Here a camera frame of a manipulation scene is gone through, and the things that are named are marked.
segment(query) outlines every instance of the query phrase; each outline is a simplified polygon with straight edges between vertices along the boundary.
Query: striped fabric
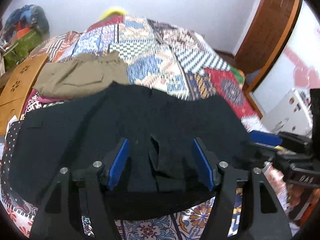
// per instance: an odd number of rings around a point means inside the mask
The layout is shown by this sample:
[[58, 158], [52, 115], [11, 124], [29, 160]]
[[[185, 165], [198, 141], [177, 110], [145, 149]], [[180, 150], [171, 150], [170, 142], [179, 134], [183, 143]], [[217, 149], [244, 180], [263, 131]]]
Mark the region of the striped fabric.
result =
[[42, 47], [36, 54], [33, 54], [33, 56], [31, 56], [30, 58], [33, 58], [35, 55], [39, 56], [41, 54], [48, 53], [48, 61], [52, 62], [66, 36], [67, 33], [53, 37], [44, 47]]
[[80, 38], [80, 34], [74, 31], [67, 32], [65, 39], [58, 47], [57, 52], [55, 53], [55, 57], [52, 59], [52, 62], [56, 62], [62, 54], [71, 47], [78, 39]]
[[173, 49], [185, 73], [204, 75], [204, 68], [230, 71], [230, 65], [217, 53], [205, 53], [198, 49]]

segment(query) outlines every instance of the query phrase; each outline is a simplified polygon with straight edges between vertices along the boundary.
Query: patchwork quilt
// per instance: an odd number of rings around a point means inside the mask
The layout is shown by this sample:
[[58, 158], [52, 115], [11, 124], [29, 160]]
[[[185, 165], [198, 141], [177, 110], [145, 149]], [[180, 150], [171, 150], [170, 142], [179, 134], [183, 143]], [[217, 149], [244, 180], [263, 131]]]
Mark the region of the patchwork quilt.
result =
[[[30, 57], [49, 53], [50, 62], [65, 62], [82, 53], [101, 57], [113, 51], [118, 51], [119, 57], [128, 64], [131, 84], [156, 88], [182, 100], [201, 100], [219, 93], [229, 100], [248, 131], [263, 130], [241, 91], [242, 72], [225, 62], [202, 36], [185, 28], [144, 17], [116, 16], [93, 24], [82, 34], [68, 32], [54, 37], [36, 48]], [[38, 96], [33, 90], [19, 122], [34, 109], [63, 104], [63, 101], [44, 104], [38, 101]], [[9, 150], [6, 151], [1, 172], [9, 177], [11, 156]], [[37, 207], [25, 202], [9, 185], [5, 186], [2, 179], [0, 187], [2, 205], [20, 231], [29, 237]], [[204, 230], [213, 203], [214, 198], [161, 218], [116, 220], [115, 223], [124, 240], [196, 240]], [[239, 188], [228, 236], [237, 233], [241, 204], [242, 189]], [[90, 218], [82, 216], [82, 223], [84, 232], [94, 237]]]

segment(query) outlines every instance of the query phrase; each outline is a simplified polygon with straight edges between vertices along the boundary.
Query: blue gripper pad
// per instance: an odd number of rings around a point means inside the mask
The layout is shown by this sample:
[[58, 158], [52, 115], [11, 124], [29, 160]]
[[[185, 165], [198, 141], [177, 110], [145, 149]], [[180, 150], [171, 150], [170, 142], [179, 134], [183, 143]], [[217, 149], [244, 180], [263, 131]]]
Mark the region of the blue gripper pad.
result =
[[129, 141], [128, 139], [124, 139], [122, 145], [120, 146], [120, 149], [116, 154], [116, 158], [114, 159], [112, 166], [110, 167], [110, 169], [108, 169], [109, 172], [107, 175], [109, 176], [109, 181], [107, 187], [109, 190], [113, 190], [113, 188], [118, 185], [128, 155]]
[[199, 138], [193, 140], [192, 155], [198, 167], [199, 181], [212, 191], [220, 182], [220, 175], [217, 172], [217, 157], [213, 152], [205, 149]]
[[278, 146], [282, 143], [282, 139], [272, 133], [252, 131], [249, 133], [249, 137], [255, 143], [262, 143], [270, 146]]

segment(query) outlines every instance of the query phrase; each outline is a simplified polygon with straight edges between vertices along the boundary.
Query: checkered fabric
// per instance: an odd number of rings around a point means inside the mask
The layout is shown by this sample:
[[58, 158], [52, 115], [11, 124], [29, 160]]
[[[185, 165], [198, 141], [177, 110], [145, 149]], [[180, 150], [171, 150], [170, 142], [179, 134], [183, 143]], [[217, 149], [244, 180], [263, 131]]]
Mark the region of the checkered fabric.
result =
[[204, 53], [198, 49], [173, 49], [185, 73], [204, 75], [204, 68], [230, 71], [230, 65], [217, 53]]
[[117, 50], [122, 59], [137, 57], [145, 52], [159, 47], [155, 40], [122, 41], [110, 44], [109, 52]]

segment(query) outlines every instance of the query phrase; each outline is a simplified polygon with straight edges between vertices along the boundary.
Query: metal screw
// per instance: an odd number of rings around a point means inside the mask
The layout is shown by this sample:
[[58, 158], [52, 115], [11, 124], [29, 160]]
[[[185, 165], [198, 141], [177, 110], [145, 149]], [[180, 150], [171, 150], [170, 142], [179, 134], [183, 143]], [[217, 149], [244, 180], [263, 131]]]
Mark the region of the metal screw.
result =
[[96, 168], [100, 167], [101, 165], [102, 165], [101, 161], [96, 161], [96, 162], [93, 163], [93, 166], [96, 167]]
[[260, 173], [261, 173], [261, 170], [260, 170], [259, 168], [254, 168], [254, 169], [253, 169], [253, 172], [254, 172], [255, 174], [260, 174]]
[[219, 166], [222, 167], [222, 168], [226, 168], [226, 167], [228, 167], [228, 163], [226, 163], [226, 162], [219, 162]]
[[68, 172], [68, 168], [64, 167], [60, 170], [61, 174], [66, 174]]

